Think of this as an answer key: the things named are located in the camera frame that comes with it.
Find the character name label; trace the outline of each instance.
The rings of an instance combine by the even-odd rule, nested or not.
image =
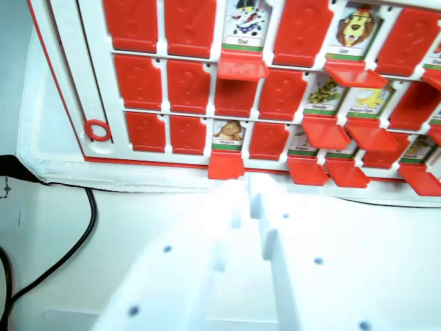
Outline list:
[[[263,40],[261,38],[250,38],[250,37],[227,36],[225,38],[225,43],[228,43],[230,45],[242,45],[242,46],[254,46],[254,47],[263,46]]]
[[[363,48],[357,48],[357,47],[342,47],[342,46],[335,46],[330,45],[327,48],[327,53],[332,54],[345,54],[345,55],[353,55],[355,57],[360,57],[364,53]]]
[[[307,103],[305,105],[306,109],[321,109],[321,110],[334,110],[335,105],[324,105],[324,104],[316,104],[316,103]]]
[[[242,145],[242,141],[237,140],[221,140],[221,139],[215,139],[214,143],[221,143],[223,145]]]
[[[365,112],[367,114],[376,114],[378,109],[376,108],[368,108],[368,107],[350,107],[350,112]]]

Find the black wire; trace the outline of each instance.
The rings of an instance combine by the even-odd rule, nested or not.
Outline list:
[[[8,253],[0,246],[0,260],[3,264],[3,269],[5,270],[5,279],[6,279],[6,298],[5,298],[5,310],[3,311],[3,315],[1,316],[0,325],[3,325],[4,320],[8,320],[8,307],[11,306],[12,300],[12,282],[13,282],[13,273],[12,273],[12,264],[9,260]]]
[[[7,330],[8,327],[8,318],[10,313],[12,312],[12,307],[14,303],[17,302],[23,295],[28,293],[29,291],[36,288],[39,284],[44,282],[51,274],[57,271],[66,261],[68,261],[78,250],[80,247],[86,242],[90,234],[96,227],[98,210],[96,208],[96,201],[91,188],[84,188],[86,194],[88,195],[89,204],[90,204],[90,222],[88,227],[85,229],[85,232],[81,236],[81,238],[72,246],[72,248],[67,252],[61,259],[59,259],[52,267],[47,269],[40,277],[35,279],[31,284],[22,288],[16,294],[12,296],[12,267],[8,255],[4,251],[3,248],[0,247],[0,257],[1,262],[3,263],[3,268],[5,269],[6,274],[6,301],[5,301],[5,310],[3,311],[3,315],[0,320],[0,330]]]
[[[373,202],[366,202],[366,201],[356,201],[356,200],[351,200],[351,199],[346,199],[346,198],[339,198],[336,197],[337,199],[340,200],[345,200],[345,201],[350,201],[350,202],[355,202],[355,203],[361,203],[363,205],[378,205],[381,207],[397,207],[397,208],[419,208],[419,209],[441,209],[441,207],[423,207],[423,206],[412,206],[412,205],[385,205],[385,204],[379,204],[379,203],[373,203]]]

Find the gray hole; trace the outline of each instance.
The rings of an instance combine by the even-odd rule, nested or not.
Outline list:
[[[129,316],[133,317],[139,313],[139,307],[137,305],[133,305],[129,309]]]
[[[366,321],[361,321],[360,324],[358,324],[358,327],[363,331],[367,331],[371,329],[371,326]]]
[[[321,257],[316,257],[314,259],[314,263],[318,264],[318,265],[322,265],[323,264],[323,259]]]

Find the cartoon dog card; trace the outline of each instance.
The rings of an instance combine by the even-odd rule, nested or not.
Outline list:
[[[309,144],[308,136],[302,126],[297,126],[293,139],[289,145],[288,155],[317,155],[318,149]]]
[[[386,85],[384,88],[353,88],[351,96],[353,101],[349,106],[347,116],[364,117],[375,119],[383,109],[386,108],[387,102],[392,97],[395,90]]]
[[[379,6],[349,2],[327,48],[327,58],[360,61],[380,27]]]
[[[346,88],[339,86],[328,74],[317,74],[316,87],[308,97],[305,114],[335,115]]]
[[[229,50],[260,52],[270,16],[271,7],[265,0],[227,0],[222,46]]]
[[[424,59],[424,68],[441,70],[441,43]]]
[[[215,120],[213,133],[214,150],[242,150],[245,129],[240,121]]]

